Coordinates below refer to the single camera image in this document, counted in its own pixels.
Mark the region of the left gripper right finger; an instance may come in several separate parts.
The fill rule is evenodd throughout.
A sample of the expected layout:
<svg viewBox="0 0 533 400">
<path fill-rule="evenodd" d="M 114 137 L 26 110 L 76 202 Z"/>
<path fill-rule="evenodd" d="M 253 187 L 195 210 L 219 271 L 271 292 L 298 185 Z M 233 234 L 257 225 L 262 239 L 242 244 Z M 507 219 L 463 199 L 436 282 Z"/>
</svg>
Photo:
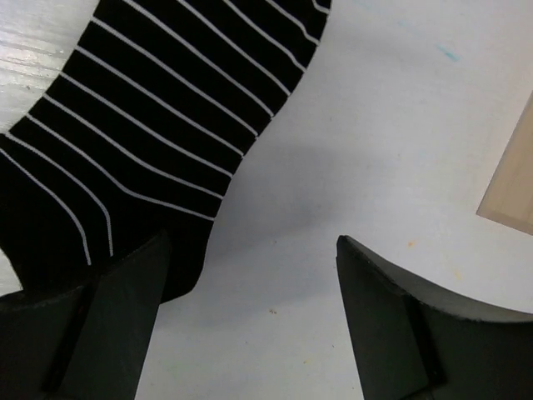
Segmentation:
<svg viewBox="0 0 533 400">
<path fill-rule="evenodd" d="M 336 269 L 364 398 L 531 398 L 529 313 L 452 292 L 348 236 Z"/>
</svg>

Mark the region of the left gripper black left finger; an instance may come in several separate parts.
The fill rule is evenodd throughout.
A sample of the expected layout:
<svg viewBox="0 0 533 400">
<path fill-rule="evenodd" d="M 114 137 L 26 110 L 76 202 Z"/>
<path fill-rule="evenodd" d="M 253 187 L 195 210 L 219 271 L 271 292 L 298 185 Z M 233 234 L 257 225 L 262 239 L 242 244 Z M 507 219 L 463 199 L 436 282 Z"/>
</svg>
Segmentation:
<svg viewBox="0 0 533 400">
<path fill-rule="evenodd" d="M 170 264 L 166 232 L 66 285 L 1 298 L 3 399 L 133 399 Z"/>
</svg>

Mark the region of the wooden compartment box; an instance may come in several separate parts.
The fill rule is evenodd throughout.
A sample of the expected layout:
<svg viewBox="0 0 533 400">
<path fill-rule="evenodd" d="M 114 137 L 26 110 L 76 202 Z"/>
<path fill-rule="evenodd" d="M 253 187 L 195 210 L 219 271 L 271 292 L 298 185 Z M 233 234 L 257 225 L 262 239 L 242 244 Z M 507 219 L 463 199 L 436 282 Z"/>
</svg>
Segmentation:
<svg viewBox="0 0 533 400">
<path fill-rule="evenodd" d="M 532 100 L 529 99 L 476 214 L 532 234 Z"/>
</svg>

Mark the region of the black white striped ankle sock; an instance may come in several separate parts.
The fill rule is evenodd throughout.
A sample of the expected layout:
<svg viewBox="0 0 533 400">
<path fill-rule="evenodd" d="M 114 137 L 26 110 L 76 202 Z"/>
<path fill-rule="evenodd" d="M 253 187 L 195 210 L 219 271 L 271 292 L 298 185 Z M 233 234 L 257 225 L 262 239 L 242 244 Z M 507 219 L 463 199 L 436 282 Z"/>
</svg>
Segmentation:
<svg viewBox="0 0 533 400">
<path fill-rule="evenodd" d="M 243 158 L 307 70 L 328 1 L 101 1 L 1 136 L 1 249 L 24 288 L 165 231 L 162 298 L 189 293 Z"/>
</svg>

